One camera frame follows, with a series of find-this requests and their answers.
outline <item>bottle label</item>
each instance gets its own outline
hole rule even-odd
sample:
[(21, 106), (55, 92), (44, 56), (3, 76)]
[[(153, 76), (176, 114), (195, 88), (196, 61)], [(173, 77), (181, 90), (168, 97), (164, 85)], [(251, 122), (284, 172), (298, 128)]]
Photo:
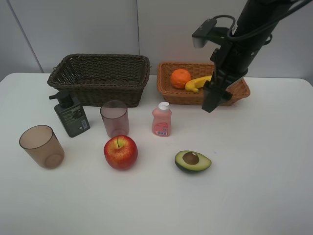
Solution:
[(157, 135), (160, 135), (160, 136), (167, 136), (168, 124), (166, 122), (156, 124), (153, 132)]
[(71, 136), (76, 136), (89, 129), (89, 123), (86, 119), (83, 108), (78, 105), (70, 110), (60, 112), (60, 118), (65, 125), (65, 129)]

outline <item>brown plastic cup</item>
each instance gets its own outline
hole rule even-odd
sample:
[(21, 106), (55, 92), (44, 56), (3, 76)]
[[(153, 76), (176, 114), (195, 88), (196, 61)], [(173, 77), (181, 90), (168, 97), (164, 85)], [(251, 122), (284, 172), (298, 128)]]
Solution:
[(129, 122), (126, 104), (118, 100), (109, 101), (102, 105), (100, 114), (110, 138), (128, 135)]
[(64, 150), (49, 126), (34, 126), (20, 137), (20, 146), (41, 167), (53, 169), (64, 159)]

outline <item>white wall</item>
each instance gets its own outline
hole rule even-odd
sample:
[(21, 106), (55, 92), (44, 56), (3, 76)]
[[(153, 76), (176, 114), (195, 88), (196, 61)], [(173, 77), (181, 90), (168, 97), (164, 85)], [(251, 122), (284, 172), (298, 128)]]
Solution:
[(7, 2), (0, 1), (0, 81), (14, 72), (40, 72)]
[[(208, 18), (240, 15), (246, 0), (138, 0), (140, 53), (152, 74), (162, 61), (209, 62), (214, 43), (193, 48), (192, 33)], [(313, 84), (313, 3), (282, 20), (249, 67), (249, 76), (301, 77)], [(230, 26), (230, 21), (219, 25)]]
[(10, 0), (45, 72), (72, 53), (139, 54), (136, 0)]

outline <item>red apple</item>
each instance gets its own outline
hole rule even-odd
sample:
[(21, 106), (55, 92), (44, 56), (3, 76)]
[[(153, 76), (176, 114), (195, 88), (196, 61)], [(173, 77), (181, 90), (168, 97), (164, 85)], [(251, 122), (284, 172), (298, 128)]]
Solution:
[(117, 170), (126, 170), (132, 167), (137, 155), (137, 146), (128, 136), (115, 136), (104, 146), (104, 156), (107, 162)]

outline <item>white bottle cap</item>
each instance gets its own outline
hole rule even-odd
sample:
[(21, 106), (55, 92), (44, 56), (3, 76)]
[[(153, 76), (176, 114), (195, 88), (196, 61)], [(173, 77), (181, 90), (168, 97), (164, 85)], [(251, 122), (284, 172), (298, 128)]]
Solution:
[(167, 110), (169, 110), (169, 107), (168, 107), (169, 105), (170, 105), (169, 102), (161, 102), (161, 103), (159, 103), (158, 108), (159, 108), (161, 111), (166, 112)]

